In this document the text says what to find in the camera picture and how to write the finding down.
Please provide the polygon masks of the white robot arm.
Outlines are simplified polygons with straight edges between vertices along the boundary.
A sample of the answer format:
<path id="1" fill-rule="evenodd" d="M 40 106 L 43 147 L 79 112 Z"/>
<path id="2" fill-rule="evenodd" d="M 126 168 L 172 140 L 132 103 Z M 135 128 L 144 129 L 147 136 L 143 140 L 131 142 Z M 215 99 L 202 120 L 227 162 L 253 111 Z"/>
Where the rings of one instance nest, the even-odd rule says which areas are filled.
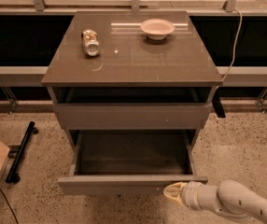
<path id="1" fill-rule="evenodd" d="M 233 180 L 222 181 L 218 186 L 177 182 L 165 187 L 163 194 L 192 211 L 210 211 L 237 223 L 255 218 L 267 224 L 267 200 Z"/>

